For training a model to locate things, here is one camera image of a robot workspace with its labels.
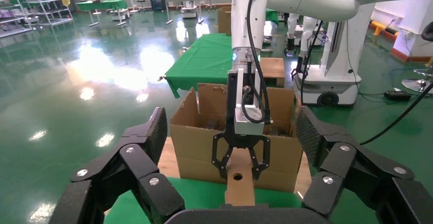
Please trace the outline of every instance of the cable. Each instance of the cable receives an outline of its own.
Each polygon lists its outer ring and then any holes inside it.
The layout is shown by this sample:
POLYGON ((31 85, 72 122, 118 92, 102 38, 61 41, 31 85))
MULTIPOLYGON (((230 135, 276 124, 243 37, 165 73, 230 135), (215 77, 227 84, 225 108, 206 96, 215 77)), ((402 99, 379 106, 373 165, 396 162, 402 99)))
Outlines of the cable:
MULTIPOLYGON (((251 66, 252 66, 252 63, 248 62, 248 64, 247 64, 248 73, 251 73, 251 66)), ((253 87, 254 86, 253 85, 254 84, 253 77, 251 75, 248 75, 248 79, 250 81, 251 87, 253 87)), ((245 107, 245 99, 247 98, 247 95, 249 94, 249 92, 245 92, 245 91, 244 91, 244 94, 242 95, 242 101, 241 101, 242 112, 244 113, 245 117, 249 121, 251 121, 253 123, 261 123, 264 121, 264 115, 265 115, 265 112, 263 110, 263 107, 264 107, 263 102, 261 101, 260 95, 258 94, 257 90, 256 89, 251 89, 251 90, 254 92, 254 95, 257 97, 257 100, 259 102, 259 106, 260 106, 260 110, 261 110, 261 119, 254 119, 254 118, 250 117, 250 115, 248 114, 247 108, 245 107)))
POLYGON ((408 107, 392 124, 390 124, 388 127, 386 127, 383 131, 381 131, 379 134, 373 136, 369 140, 361 143, 361 145, 366 145, 377 138, 379 138, 381 135, 385 134, 387 131, 389 131, 392 127, 394 127, 397 123, 399 123, 427 94, 428 92, 433 88, 433 83, 431 83, 423 92, 422 94, 412 103, 410 107, 408 107))
POLYGON ((305 78, 307 76, 306 74, 307 74, 308 61, 310 60, 312 47, 314 46, 314 43, 316 42, 316 39, 317 39, 317 36, 319 34, 320 28, 322 27, 322 24, 323 24, 323 21, 320 20, 319 27, 316 30, 314 39, 312 40, 311 45, 308 47, 308 53, 307 53, 307 57, 306 57, 305 65, 304 65, 304 72, 302 72, 302 81, 301 81, 301 104, 302 105, 304 105, 304 83, 305 83, 305 78))
POLYGON ((352 63, 351 63, 351 61, 350 61, 350 55, 349 55, 349 21, 346 21, 346 25, 347 25, 347 31, 346 31, 346 51, 347 51, 347 60, 349 61, 349 66, 350 66, 350 69, 352 70, 352 74, 353 74, 353 76, 355 77, 355 84, 356 84, 356 88, 358 89, 358 94, 360 94, 360 95, 361 95, 365 100, 367 100, 367 101, 369 101, 369 102, 371 102, 371 103, 385 103, 385 104, 388 104, 388 105, 394 104, 394 103, 387 103, 387 102, 385 102, 385 101, 372 101, 372 100, 366 98, 366 96, 364 96, 364 94, 363 94, 363 93, 361 92, 361 90, 359 89, 359 84, 358 84, 358 81, 356 80, 356 74, 355 74, 355 72, 353 71, 353 67, 352 67, 352 63))
MULTIPOLYGON (((268 98, 268 91, 266 90, 266 84, 264 83, 264 77, 263 77, 263 72, 261 71, 260 68, 260 63, 258 61, 258 56, 257 56, 257 52, 254 46, 254 40, 253 40, 253 34, 251 31, 251 8, 252 8, 252 4, 253 4, 253 0, 249 0, 248 1, 248 8, 247 8, 247 32, 248 32, 248 39, 250 41, 250 45, 251 45, 251 51, 253 53, 253 59, 254 59, 254 63, 256 64, 256 68, 257 68, 257 72, 258 75, 260 77, 260 90, 263 92, 263 96, 264 96, 264 113, 262 113, 262 119, 260 120, 255 120, 252 119, 248 116, 248 114, 245 114, 245 117, 247 117, 247 119, 253 123, 261 123, 264 122, 265 124, 269 124, 270 123, 270 118, 271 118, 271 112, 269 110, 269 98, 268 98)), ((249 69, 248 74, 247 74, 251 80, 251 69, 249 69)), ((254 85, 251 85, 251 89, 254 92, 254 94, 258 94, 257 90, 255 89, 254 85)))

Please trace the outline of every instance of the cardboard box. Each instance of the cardboard box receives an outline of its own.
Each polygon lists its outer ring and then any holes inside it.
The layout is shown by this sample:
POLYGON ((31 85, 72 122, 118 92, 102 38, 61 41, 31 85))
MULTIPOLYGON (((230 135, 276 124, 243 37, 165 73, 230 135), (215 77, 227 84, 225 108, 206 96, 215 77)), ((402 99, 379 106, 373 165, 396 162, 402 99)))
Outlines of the cardboard box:
MULTIPOLYGON (((211 163, 212 138, 225 126, 226 89, 225 85, 198 84, 198 104, 192 88, 171 119, 171 137, 181 178, 226 183, 211 163), (217 130, 205 129, 209 119, 218 120, 217 130)), ((274 121, 272 127, 290 135, 294 90, 268 88, 268 95, 274 121)), ((271 129, 270 126, 265 126, 265 135, 271 129)), ((290 136, 267 136, 271 139, 270 167, 261 173, 255 187, 293 192, 302 147, 296 138, 290 136)), ((226 149, 227 142, 221 138, 218 143, 218 158, 222 158, 226 149)), ((259 142, 254 150, 261 161, 263 143, 259 142)))
POLYGON ((231 35, 231 6, 218 9, 218 33, 231 35))

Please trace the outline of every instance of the green floor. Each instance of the green floor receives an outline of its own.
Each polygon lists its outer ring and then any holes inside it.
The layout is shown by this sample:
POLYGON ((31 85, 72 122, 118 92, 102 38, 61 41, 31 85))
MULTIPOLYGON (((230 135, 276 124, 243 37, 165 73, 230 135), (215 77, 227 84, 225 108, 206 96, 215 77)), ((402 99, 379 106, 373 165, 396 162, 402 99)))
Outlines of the green floor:
MULTIPOLYGON (((166 26, 164 13, 139 14, 123 28, 106 16, 89 28, 87 14, 73 24, 0 39, 0 223, 47 223, 72 172, 113 148, 124 129, 147 121, 156 106, 170 118, 181 99, 158 77, 202 34, 217 32, 216 13, 166 26)), ((272 55, 282 57, 284 33, 274 33, 272 55)), ((392 44, 369 38, 359 74, 362 92, 401 88, 416 75, 390 57, 392 44)), ((314 53, 314 60, 320 53, 314 53)), ((286 59, 286 73, 291 61, 286 59)), ((358 97, 353 108, 317 108, 317 116, 346 127, 359 141, 391 123, 408 104, 358 97)), ((400 124, 367 147, 409 168, 433 194, 431 107, 425 99, 400 124)), ((332 221, 375 223, 374 212, 344 191, 332 221)))

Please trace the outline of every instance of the green tablecloth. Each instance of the green tablecloth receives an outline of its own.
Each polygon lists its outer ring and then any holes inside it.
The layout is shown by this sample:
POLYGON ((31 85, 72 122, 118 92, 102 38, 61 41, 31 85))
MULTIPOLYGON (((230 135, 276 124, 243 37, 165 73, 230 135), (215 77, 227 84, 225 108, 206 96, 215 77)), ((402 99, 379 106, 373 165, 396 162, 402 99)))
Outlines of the green tablecloth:
POLYGON ((108 0, 99 3, 94 2, 81 2, 77 3, 77 7, 80 11, 91 11, 91 10, 99 10, 99 9, 113 9, 120 10, 128 8, 128 4, 126 4, 125 0, 108 0))
MULTIPOLYGON (((187 209, 218 208, 224 204, 227 185, 176 178, 169 180, 185 200, 187 209)), ((256 189, 255 196, 257 204, 267 203, 272 208, 301 206, 301 202, 293 193, 256 189)), ((150 223, 130 191, 117 199, 104 221, 104 224, 119 223, 150 223)))
POLYGON ((279 25, 278 12, 275 10, 266 9, 266 21, 271 21, 271 22, 277 24, 277 26, 278 26, 279 25))
POLYGON ((226 34, 205 34, 165 73, 165 79, 176 98, 178 89, 197 90, 198 83, 227 84, 232 66, 231 37, 226 34))

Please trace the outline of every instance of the shelving unit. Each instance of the shelving unit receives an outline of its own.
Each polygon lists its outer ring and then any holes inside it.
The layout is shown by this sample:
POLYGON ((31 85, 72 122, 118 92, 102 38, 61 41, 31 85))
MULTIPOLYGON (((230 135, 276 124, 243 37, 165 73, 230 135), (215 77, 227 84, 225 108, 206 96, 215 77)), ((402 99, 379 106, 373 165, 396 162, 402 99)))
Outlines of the shelving unit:
POLYGON ((26 12, 20 2, 11 4, 0 5, 0 10, 7 10, 8 16, 4 17, 4 13, 0 13, 0 38, 8 37, 15 34, 21 34, 29 32, 32 29, 32 25, 29 22, 26 12), (13 13, 14 10, 18 9, 21 11, 19 14, 13 13), (27 22, 28 27, 24 27, 21 21, 27 22))
POLYGON ((40 7, 40 12, 33 13, 35 16, 38 16, 39 19, 44 18, 45 22, 40 22, 41 26, 56 26, 59 24, 67 23, 73 21, 74 18, 70 12, 69 7, 58 7, 57 4, 54 4, 54 8, 50 6, 49 3, 61 1, 61 0, 25 0, 26 6, 28 8, 40 7), (62 12, 67 11, 68 17, 62 16, 62 12))

